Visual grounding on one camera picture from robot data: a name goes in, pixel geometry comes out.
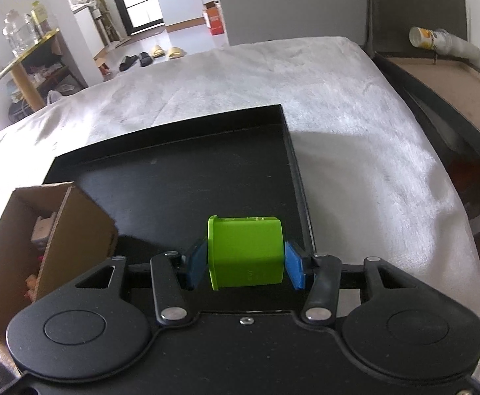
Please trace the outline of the small pink doll figurine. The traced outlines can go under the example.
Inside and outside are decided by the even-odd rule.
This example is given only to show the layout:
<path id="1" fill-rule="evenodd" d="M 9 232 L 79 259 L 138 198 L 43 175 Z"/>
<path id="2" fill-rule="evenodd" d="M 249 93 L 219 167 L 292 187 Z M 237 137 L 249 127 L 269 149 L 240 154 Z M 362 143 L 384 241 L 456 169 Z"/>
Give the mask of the small pink doll figurine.
<path id="1" fill-rule="evenodd" d="M 24 297 L 27 298 L 30 302 L 35 302 L 35 291 L 43 259 L 43 255 L 40 255 L 37 258 L 37 265 L 34 268 L 34 271 L 25 279 L 26 293 L 24 294 Z"/>

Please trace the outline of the white fuzzy blanket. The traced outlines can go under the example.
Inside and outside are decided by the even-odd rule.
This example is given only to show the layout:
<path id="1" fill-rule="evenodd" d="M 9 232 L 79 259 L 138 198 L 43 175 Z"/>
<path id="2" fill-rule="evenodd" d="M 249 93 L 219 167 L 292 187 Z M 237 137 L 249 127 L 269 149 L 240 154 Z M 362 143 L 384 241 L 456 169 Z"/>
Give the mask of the white fuzzy blanket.
<path id="1" fill-rule="evenodd" d="M 403 99 L 343 38 L 239 45 L 139 69 L 0 134 L 0 217 L 55 158 L 113 137 L 278 104 L 315 249 L 343 263 L 336 319 L 279 284 L 185 292 L 160 326 L 150 262 L 115 251 L 15 314 L 0 394 L 480 394 L 480 263 L 466 212 Z"/>

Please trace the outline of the yellow slipper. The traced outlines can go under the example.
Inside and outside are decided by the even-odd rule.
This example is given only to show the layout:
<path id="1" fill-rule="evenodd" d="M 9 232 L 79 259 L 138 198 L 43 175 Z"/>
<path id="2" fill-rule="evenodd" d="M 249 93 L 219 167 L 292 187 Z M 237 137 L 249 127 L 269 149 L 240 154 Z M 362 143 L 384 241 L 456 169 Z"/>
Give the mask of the yellow slipper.
<path id="1" fill-rule="evenodd" d="M 156 58 L 161 58 L 166 56 L 165 50 L 160 46 L 156 45 L 151 52 L 151 56 L 156 59 Z"/>
<path id="2" fill-rule="evenodd" d="M 167 58 L 169 60 L 176 60 L 176 59 L 179 59 L 179 58 L 182 58 L 186 55 L 186 51 L 182 50 L 181 48 L 179 47 L 171 47 L 169 49 L 169 51 L 167 52 Z"/>

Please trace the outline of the brown topped dark bench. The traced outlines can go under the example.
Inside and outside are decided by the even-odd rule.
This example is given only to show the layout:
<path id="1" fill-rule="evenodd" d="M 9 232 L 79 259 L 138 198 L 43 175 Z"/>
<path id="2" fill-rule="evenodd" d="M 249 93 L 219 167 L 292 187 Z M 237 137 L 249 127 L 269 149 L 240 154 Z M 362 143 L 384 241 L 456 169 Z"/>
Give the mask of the brown topped dark bench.
<path id="1" fill-rule="evenodd" d="M 376 54 L 393 84 L 424 103 L 480 156 L 480 70 L 469 63 Z"/>

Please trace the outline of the clear glass jar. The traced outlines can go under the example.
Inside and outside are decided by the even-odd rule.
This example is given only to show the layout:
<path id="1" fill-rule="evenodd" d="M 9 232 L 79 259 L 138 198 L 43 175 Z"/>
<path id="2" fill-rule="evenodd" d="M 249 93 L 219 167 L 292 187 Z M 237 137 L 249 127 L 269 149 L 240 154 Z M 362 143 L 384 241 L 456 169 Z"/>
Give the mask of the clear glass jar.
<path id="1" fill-rule="evenodd" d="M 14 9 L 6 14 L 2 34 L 9 42 L 15 57 L 26 52 L 38 41 L 38 35 L 31 16 L 21 14 Z"/>

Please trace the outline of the yellow slipper left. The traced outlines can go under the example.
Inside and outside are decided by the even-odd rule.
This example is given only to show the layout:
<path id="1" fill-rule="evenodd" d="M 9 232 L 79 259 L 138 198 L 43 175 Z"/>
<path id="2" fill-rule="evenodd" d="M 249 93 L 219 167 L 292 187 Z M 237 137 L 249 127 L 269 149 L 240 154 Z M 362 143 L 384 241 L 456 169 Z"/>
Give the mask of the yellow slipper left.
<path id="1" fill-rule="evenodd" d="M 156 58 L 161 58 L 166 56 L 165 50 L 160 46 L 156 45 L 151 52 L 151 56 L 156 59 Z"/>

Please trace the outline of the white cabinet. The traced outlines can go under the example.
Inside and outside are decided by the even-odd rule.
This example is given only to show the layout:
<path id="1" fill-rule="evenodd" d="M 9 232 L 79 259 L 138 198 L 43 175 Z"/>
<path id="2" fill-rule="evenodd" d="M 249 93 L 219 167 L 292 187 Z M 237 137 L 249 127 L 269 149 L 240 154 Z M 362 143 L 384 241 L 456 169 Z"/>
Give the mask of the white cabinet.
<path id="1" fill-rule="evenodd" d="M 230 45 L 278 39 L 366 40 L 368 0 L 219 0 Z"/>

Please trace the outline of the brown cardboard box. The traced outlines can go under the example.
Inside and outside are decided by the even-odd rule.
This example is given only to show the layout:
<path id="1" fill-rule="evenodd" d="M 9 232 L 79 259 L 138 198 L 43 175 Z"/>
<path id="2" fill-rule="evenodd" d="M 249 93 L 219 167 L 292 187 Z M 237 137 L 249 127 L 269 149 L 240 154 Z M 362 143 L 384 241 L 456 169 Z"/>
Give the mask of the brown cardboard box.
<path id="1" fill-rule="evenodd" d="M 108 259 L 117 238 L 73 182 L 15 189 L 0 217 L 0 337 L 17 312 Z"/>

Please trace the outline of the black slipper right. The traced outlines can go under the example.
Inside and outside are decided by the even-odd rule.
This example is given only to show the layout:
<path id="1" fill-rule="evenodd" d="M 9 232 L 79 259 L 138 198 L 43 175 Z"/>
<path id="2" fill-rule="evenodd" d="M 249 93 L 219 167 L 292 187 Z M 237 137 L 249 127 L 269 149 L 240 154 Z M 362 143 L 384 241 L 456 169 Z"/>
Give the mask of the black slipper right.
<path id="1" fill-rule="evenodd" d="M 147 67 L 153 63 L 153 57 L 146 52 L 139 53 L 138 58 L 141 67 Z"/>

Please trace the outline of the pink cube robot toy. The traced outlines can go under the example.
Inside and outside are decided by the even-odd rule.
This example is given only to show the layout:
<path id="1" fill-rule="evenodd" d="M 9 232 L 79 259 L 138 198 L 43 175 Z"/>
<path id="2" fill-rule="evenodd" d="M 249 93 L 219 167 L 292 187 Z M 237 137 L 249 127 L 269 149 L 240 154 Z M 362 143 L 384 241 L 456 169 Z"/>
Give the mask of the pink cube robot toy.
<path id="1" fill-rule="evenodd" d="M 37 250 L 45 251 L 49 242 L 53 226 L 57 219 L 57 213 L 53 212 L 49 217 L 39 216 L 34 224 L 31 235 L 31 243 Z"/>

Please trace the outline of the black shallow tray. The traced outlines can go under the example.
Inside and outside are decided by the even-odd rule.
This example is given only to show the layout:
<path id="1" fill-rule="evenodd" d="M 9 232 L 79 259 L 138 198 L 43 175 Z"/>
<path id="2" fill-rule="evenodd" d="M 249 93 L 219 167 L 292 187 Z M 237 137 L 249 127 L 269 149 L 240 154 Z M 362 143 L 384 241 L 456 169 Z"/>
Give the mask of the black shallow tray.
<path id="1" fill-rule="evenodd" d="M 186 252 L 211 216 L 275 217 L 285 240 L 315 249 L 300 170 L 278 104 L 222 112 L 84 146 L 45 177 L 74 182 L 115 220 L 116 252 L 148 265 Z"/>

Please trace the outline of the black slipper left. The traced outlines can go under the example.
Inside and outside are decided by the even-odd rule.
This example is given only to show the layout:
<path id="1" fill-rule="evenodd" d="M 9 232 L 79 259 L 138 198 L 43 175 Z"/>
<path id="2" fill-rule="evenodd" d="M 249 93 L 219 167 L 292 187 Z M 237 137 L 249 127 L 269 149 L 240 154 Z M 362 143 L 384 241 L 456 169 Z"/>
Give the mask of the black slipper left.
<path id="1" fill-rule="evenodd" d="M 128 69 L 132 68 L 137 61 L 137 55 L 125 56 L 121 63 L 119 63 L 118 69 L 120 72 L 127 71 Z"/>

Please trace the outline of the stack of paper cups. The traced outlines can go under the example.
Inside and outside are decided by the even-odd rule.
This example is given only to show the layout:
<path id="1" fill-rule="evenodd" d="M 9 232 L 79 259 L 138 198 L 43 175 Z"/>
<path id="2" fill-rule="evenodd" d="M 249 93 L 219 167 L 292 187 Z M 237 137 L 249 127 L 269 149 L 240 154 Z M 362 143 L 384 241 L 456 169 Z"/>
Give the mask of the stack of paper cups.
<path id="1" fill-rule="evenodd" d="M 409 42 L 415 48 L 430 50 L 441 55 L 473 61 L 480 58 L 480 49 L 477 46 L 446 30 L 412 27 L 409 30 Z"/>

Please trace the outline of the black slipper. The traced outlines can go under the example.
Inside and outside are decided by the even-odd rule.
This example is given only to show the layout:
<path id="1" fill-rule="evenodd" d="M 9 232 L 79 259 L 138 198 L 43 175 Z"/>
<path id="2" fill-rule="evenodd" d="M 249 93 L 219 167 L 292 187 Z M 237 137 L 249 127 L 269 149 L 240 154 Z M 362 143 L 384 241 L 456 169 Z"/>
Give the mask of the black slipper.
<path id="1" fill-rule="evenodd" d="M 141 67 L 147 67 L 153 63 L 153 57 L 146 52 L 139 53 L 138 58 Z"/>
<path id="2" fill-rule="evenodd" d="M 137 55 L 125 56 L 121 63 L 119 63 L 118 69 L 120 72 L 127 71 L 128 69 L 132 68 L 137 61 Z"/>

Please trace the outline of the round gold-edged side table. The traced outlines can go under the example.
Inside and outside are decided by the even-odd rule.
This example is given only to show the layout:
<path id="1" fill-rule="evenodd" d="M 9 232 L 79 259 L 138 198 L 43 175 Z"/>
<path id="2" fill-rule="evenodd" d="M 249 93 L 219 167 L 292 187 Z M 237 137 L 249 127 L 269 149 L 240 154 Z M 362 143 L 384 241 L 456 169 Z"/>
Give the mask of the round gold-edged side table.
<path id="1" fill-rule="evenodd" d="M 2 71 L 0 71 L 0 81 L 5 77 L 5 75 L 9 73 L 11 74 L 19 91 L 34 112 L 38 112 L 40 109 L 42 109 L 45 106 L 45 101 L 42 99 L 42 96 L 38 92 L 36 86 L 30 81 L 22 62 L 35 50 L 49 42 L 51 39 L 54 39 L 59 32 L 59 28 L 51 30 L 41 39 L 36 40 L 34 45 L 22 52 L 22 54 L 12 60 Z"/>

